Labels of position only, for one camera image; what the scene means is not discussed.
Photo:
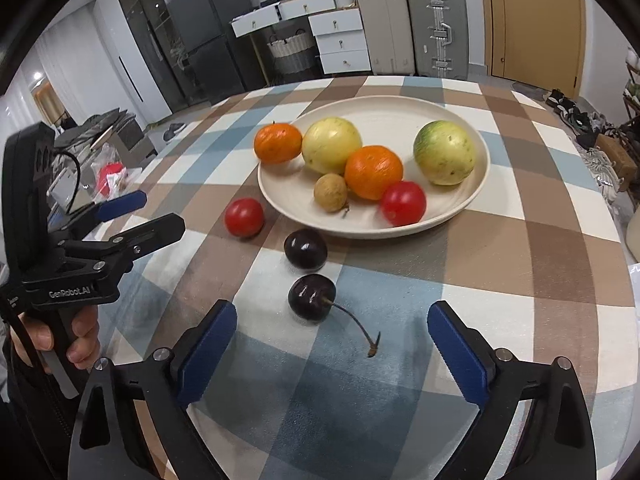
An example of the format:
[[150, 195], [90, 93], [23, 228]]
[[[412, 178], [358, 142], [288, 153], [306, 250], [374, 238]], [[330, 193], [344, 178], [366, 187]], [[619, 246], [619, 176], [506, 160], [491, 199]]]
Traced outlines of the dark cherry without stem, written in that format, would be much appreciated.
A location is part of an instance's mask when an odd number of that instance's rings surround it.
[[284, 253], [288, 262], [297, 269], [315, 271], [326, 263], [329, 252], [326, 242], [317, 231], [300, 229], [285, 239]]

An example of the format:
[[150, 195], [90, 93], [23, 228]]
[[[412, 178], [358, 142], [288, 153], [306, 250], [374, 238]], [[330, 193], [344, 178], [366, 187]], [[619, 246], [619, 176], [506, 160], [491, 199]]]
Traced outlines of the black refrigerator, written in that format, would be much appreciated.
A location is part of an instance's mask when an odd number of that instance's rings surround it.
[[252, 10], [250, 0], [164, 0], [188, 61], [209, 102], [265, 87], [252, 42], [237, 37], [234, 18]]

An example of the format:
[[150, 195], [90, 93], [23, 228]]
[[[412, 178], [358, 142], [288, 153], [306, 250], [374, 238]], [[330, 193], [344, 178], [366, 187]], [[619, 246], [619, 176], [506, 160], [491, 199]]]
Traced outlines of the wooden door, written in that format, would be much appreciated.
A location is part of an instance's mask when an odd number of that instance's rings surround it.
[[488, 72], [578, 96], [586, 43], [585, 0], [483, 0]]

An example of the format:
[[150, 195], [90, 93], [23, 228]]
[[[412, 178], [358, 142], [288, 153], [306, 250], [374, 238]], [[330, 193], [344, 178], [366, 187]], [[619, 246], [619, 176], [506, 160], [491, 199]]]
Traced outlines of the yellow round fruit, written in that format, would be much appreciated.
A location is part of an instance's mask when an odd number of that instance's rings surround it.
[[344, 174], [347, 159], [362, 148], [355, 125], [341, 117], [327, 117], [314, 122], [303, 136], [305, 164], [319, 174]]

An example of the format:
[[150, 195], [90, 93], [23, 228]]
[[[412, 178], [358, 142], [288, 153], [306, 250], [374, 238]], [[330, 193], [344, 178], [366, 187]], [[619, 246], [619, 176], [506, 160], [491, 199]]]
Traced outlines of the white drawer desk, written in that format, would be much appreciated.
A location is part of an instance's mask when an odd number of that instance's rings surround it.
[[306, 18], [322, 70], [329, 75], [370, 72], [371, 64], [356, 0], [281, 0], [234, 18], [236, 38]]

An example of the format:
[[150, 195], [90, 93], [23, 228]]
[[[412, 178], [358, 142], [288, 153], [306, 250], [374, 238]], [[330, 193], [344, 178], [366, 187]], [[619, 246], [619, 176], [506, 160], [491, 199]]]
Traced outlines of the checkered tablecloth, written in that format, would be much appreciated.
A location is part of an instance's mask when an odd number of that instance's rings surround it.
[[[224, 210], [259, 194], [255, 132], [354, 96], [411, 96], [459, 114], [484, 136], [488, 180], [469, 208], [394, 240], [329, 240], [323, 273], [338, 306], [316, 326], [286, 294], [294, 224], [274, 210], [242, 242]], [[518, 92], [455, 80], [344, 77], [223, 100], [143, 171], [142, 211], [113, 235], [175, 212], [179, 243], [145, 257], [100, 311], [115, 362], [172, 346], [218, 299], [238, 332], [190, 415], [235, 479], [431, 479], [475, 415], [426, 330], [446, 300], [495, 347], [548, 363], [566, 356], [582, 383], [598, 475], [623, 458], [638, 374], [634, 294], [614, 221], [559, 118]]]

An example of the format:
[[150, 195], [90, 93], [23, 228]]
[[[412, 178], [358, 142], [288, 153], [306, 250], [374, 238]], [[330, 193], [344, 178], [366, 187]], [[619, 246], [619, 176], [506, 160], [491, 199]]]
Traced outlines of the small brown longan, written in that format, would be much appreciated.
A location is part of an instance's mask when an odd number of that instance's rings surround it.
[[348, 188], [339, 174], [325, 174], [314, 185], [314, 201], [326, 212], [337, 212], [347, 204]]

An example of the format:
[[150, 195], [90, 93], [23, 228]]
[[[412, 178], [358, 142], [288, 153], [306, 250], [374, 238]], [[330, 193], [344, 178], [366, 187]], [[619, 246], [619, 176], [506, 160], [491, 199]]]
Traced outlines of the grey slippers pair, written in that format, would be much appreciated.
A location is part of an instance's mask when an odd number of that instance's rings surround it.
[[174, 122], [173, 124], [170, 124], [169, 127], [163, 133], [163, 140], [165, 142], [169, 142], [184, 128], [186, 128], [186, 124], [184, 124], [183, 122]]

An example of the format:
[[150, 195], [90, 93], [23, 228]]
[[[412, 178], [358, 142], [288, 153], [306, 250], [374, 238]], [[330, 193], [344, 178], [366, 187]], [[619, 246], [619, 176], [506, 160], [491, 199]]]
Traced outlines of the dark glass cabinet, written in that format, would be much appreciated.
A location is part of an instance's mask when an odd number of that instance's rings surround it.
[[119, 0], [146, 66], [175, 113], [205, 100], [164, 0]]

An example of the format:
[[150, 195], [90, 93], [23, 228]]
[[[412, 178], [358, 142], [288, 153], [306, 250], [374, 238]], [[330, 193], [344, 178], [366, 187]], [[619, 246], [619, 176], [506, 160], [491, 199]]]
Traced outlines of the green yellow passion fruit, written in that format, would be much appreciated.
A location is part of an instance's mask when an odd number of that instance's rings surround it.
[[423, 126], [413, 141], [413, 158], [422, 174], [434, 185], [454, 186], [475, 167], [476, 148], [469, 133], [448, 120]]

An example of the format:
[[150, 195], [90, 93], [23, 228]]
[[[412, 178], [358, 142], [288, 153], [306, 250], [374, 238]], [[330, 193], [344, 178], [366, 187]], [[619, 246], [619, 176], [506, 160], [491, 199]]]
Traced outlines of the silver suitcase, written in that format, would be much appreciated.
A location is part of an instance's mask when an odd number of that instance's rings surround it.
[[465, 0], [408, 0], [416, 72], [467, 80], [469, 29]]

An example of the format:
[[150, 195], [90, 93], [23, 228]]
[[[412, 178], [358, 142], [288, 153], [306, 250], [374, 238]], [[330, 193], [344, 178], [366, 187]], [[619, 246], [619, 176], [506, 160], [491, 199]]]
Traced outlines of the red tomato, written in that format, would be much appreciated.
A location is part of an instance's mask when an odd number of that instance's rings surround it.
[[254, 198], [235, 200], [224, 212], [224, 226], [235, 237], [253, 237], [259, 233], [264, 223], [264, 210]]
[[419, 222], [426, 211], [423, 188], [411, 181], [392, 184], [380, 201], [383, 217], [391, 226], [408, 226]]

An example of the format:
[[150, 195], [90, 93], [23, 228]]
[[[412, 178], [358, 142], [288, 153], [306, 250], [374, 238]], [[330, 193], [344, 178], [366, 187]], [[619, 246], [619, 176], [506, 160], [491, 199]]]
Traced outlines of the orange tangerine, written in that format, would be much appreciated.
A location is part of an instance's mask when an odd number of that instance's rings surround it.
[[364, 200], [380, 200], [385, 191], [404, 177], [404, 164], [382, 145], [368, 145], [347, 159], [344, 179], [348, 188]]
[[296, 158], [302, 150], [303, 136], [293, 125], [274, 122], [263, 126], [254, 136], [256, 157], [266, 165], [283, 164]]

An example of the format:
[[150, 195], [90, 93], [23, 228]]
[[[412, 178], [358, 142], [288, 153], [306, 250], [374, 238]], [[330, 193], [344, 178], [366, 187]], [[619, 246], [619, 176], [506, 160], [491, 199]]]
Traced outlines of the dark cherry with stem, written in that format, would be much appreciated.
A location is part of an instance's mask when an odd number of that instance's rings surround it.
[[361, 330], [369, 345], [368, 358], [374, 358], [378, 354], [381, 333], [372, 338], [366, 328], [358, 320], [356, 315], [335, 302], [336, 286], [324, 275], [313, 273], [298, 278], [288, 290], [288, 306], [302, 320], [319, 324], [330, 314], [332, 309], [337, 309], [350, 317]]

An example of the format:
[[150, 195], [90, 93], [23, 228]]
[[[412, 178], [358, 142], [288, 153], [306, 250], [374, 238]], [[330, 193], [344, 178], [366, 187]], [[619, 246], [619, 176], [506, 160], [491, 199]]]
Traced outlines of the brown cardboard box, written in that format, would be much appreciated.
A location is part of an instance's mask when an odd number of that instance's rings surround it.
[[608, 156], [616, 176], [620, 179], [620, 189], [626, 192], [631, 182], [637, 177], [638, 165], [615, 138], [599, 134], [596, 147]]

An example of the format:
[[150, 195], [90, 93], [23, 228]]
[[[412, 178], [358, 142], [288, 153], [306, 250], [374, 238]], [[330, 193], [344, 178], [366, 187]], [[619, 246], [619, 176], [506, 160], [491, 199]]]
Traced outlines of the beige suitcase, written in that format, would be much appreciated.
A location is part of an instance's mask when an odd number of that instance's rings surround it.
[[357, 0], [372, 73], [414, 75], [408, 0]]

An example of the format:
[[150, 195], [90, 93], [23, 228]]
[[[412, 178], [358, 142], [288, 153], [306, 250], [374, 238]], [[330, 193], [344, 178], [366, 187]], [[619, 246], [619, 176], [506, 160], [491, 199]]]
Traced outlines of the cream round plate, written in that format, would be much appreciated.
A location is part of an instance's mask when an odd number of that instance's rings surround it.
[[258, 166], [262, 195], [286, 218], [347, 238], [392, 238], [451, 219], [480, 194], [490, 156], [480, 133], [445, 107], [362, 96], [293, 122], [297, 157]]

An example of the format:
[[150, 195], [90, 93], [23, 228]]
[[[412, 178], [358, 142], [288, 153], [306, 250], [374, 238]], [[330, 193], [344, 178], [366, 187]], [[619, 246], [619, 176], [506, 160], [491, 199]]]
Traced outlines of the woven laundry basket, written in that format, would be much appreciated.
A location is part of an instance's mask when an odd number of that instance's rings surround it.
[[316, 66], [317, 44], [305, 29], [299, 28], [294, 35], [284, 38], [271, 35], [267, 46], [279, 75], [297, 75]]

